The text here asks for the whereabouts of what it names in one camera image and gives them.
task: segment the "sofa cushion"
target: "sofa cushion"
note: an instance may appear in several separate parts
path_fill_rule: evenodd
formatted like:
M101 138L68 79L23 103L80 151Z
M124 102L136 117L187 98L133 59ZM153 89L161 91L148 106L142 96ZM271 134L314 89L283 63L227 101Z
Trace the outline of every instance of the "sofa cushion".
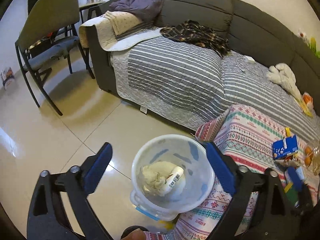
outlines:
M281 22L249 3L240 0L232 0L232 3L234 15L261 27L294 50L292 32Z
M313 107L320 114L320 81L316 73L310 68L305 60L295 53L290 64L296 76L296 85L300 92L308 92L313 97Z
M253 57L257 62L269 67L277 63L287 63L293 59L294 49L276 36L242 17L233 16L229 34L232 50Z
M176 26L193 20L213 28L219 36L226 37L231 19L231 0L164 0L156 25Z

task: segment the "gray sofa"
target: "gray sofa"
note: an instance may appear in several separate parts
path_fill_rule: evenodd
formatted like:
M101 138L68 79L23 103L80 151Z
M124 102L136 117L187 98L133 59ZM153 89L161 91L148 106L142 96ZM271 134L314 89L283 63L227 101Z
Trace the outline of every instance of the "gray sofa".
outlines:
M301 93L314 99L320 115L320 59L278 20L240 0L164 0L157 26L177 25L188 19L213 28L229 40L232 50L252 56L264 66L287 63ZM92 64L99 87L116 91L109 52L99 45L95 27L87 28Z

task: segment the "snack package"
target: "snack package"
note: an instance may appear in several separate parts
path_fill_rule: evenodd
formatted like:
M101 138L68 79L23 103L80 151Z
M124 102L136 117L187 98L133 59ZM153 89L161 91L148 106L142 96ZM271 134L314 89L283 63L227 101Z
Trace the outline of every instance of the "snack package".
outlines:
M307 92L304 92L302 95L304 102L306 103L307 107L312 110L313 109L313 98Z
M275 163L280 164L283 167L300 167L302 165L301 161L298 158L298 154L294 154L291 156L287 156L286 158L282 160L275 160Z
M276 141L272 144L273 157L275 160L284 159L290 155L294 155L298 152L297 136L283 138L282 140Z

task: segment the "clear plastic container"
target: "clear plastic container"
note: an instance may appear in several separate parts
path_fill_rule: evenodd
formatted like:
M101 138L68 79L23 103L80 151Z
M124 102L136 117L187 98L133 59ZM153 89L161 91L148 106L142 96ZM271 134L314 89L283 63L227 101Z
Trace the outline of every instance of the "clear plastic container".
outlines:
M177 194L177 186L164 197L144 189L141 169L159 161L183 168L185 186L181 193ZM205 149L195 140L177 134L162 135L147 142L135 156L131 172L134 188L130 195L131 202L145 215L164 221L173 220L179 213L200 205L209 195L214 182L214 172Z

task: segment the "chair seat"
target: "chair seat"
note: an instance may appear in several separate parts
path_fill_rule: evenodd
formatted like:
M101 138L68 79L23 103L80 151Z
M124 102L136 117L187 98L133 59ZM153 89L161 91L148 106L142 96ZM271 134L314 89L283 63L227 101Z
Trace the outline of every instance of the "chair seat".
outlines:
M69 36L57 40L50 49L42 52L34 58L29 59L29 64L32 70L39 70L48 62L60 57L68 56L70 50L80 43L78 36ZM28 70L26 64L23 66L24 70Z

